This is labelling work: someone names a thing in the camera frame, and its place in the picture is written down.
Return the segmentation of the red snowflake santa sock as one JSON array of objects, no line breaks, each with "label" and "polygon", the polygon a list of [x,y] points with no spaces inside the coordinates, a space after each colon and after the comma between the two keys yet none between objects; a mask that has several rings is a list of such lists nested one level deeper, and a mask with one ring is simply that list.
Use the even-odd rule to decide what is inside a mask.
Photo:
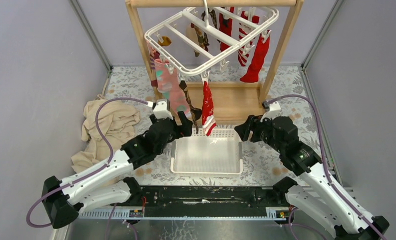
[{"label": "red snowflake santa sock", "polygon": [[207,81],[203,81],[203,103],[202,103],[202,129],[206,136],[209,136],[216,126],[214,117],[214,103],[212,92]]}]

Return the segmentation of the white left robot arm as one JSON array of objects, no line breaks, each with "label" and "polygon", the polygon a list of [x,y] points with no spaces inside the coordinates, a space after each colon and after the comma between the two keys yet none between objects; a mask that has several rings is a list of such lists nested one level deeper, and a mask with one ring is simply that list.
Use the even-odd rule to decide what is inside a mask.
[{"label": "white left robot arm", "polygon": [[61,180],[49,177],[43,184],[42,204],[54,229],[62,228],[84,212],[110,204],[140,205],[143,193],[133,177],[126,177],[112,185],[110,180],[132,172],[153,161],[164,152],[168,143],[192,135],[193,122],[184,112],[178,113],[181,124],[173,117],[150,116],[151,126],[113,153],[111,160]]}]

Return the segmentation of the wooden hanger stand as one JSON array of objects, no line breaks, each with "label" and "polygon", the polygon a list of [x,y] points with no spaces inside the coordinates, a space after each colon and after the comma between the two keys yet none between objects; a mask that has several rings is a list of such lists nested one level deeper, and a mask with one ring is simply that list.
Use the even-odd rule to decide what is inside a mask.
[{"label": "wooden hanger stand", "polygon": [[207,81],[212,92],[214,117],[216,125],[239,124],[249,115],[264,113],[262,102],[267,98],[276,71],[288,44],[295,23],[298,19],[303,2],[301,0],[128,0],[125,5],[136,35],[147,73],[151,81],[149,51],[144,34],[147,30],[173,16],[187,7],[204,7],[203,1],[210,7],[238,6],[273,7],[279,10],[278,20],[271,25],[270,47],[265,62],[259,73],[259,81],[254,83],[241,82],[246,73],[254,52],[246,56],[231,55],[225,70],[218,66],[210,68],[206,77],[181,76],[179,82],[185,80],[188,86],[192,105],[202,109],[203,81]]}]

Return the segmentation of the white plastic basket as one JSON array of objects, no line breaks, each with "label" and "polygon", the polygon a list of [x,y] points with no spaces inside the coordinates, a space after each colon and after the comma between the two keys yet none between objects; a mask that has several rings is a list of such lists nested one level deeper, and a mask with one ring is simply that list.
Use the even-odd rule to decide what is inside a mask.
[{"label": "white plastic basket", "polygon": [[243,172],[242,141],[232,128],[202,130],[175,140],[170,170],[181,176],[237,177]]}]

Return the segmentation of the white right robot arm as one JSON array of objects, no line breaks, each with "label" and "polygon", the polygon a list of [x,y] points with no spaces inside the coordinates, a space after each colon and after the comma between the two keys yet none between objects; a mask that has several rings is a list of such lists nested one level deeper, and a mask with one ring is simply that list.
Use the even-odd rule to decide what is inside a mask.
[{"label": "white right robot arm", "polygon": [[250,115],[234,130],[242,141],[264,142],[279,153],[280,161],[306,182],[319,198],[305,193],[290,177],[277,182],[274,203],[287,203],[304,211],[336,240],[381,240],[390,224],[384,216],[374,216],[353,199],[332,177],[319,155],[298,137],[298,128],[288,116],[274,119]]}]

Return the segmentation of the brown yellow argyle sock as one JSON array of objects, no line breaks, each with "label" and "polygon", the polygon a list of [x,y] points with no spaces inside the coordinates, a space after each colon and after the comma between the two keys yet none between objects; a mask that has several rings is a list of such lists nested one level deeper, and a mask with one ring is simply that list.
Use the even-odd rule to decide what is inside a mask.
[{"label": "brown yellow argyle sock", "polygon": [[191,101],[189,91],[188,91],[188,86],[187,86],[187,83],[185,80],[180,81],[179,87],[182,89],[182,91],[185,94],[186,102],[188,103],[190,111],[191,111],[191,118],[192,118],[193,124],[195,126],[196,133],[198,133],[199,132],[198,120],[202,116],[202,110],[200,108],[196,108],[192,105],[192,101]]}]

